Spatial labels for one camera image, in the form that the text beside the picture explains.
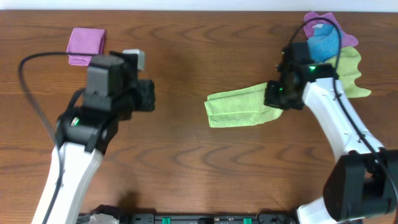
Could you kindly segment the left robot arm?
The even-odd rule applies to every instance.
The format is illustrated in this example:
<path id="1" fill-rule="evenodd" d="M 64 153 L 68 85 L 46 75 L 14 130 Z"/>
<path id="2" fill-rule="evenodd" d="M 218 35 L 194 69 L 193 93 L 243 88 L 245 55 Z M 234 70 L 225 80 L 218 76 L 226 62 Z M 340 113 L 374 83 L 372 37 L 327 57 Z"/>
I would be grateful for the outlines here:
<path id="1" fill-rule="evenodd" d="M 87 188 L 120 121 L 155 108 L 154 82 L 139 79 L 145 53 L 138 49 L 95 55 L 86 86 L 57 120 L 55 147 L 33 223 L 75 223 Z"/>

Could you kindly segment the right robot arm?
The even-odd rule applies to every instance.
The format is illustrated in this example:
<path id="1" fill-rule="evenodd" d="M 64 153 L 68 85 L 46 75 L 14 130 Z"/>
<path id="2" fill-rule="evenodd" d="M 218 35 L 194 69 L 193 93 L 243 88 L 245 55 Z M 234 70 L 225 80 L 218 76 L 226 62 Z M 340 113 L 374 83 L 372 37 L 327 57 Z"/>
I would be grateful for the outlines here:
<path id="1" fill-rule="evenodd" d="M 296 210 L 297 223 L 344 223 L 397 211 L 397 151 L 386 150 L 349 102 L 336 69 L 316 64 L 305 42 L 289 43 L 269 81 L 264 104 L 308 107 L 332 148 L 336 164 L 323 195 Z"/>

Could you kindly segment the green microfiber cloth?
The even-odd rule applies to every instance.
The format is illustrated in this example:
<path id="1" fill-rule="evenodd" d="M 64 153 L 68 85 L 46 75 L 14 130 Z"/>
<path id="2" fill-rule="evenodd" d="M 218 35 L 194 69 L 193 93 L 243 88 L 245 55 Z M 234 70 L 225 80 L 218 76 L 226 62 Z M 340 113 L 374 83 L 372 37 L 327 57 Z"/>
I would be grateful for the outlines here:
<path id="1" fill-rule="evenodd" d="M 208 95 L 206 113 L 211 128 L 255 126 L 279 118 L 282 109 L 264 104 L 266 83 Z"/>

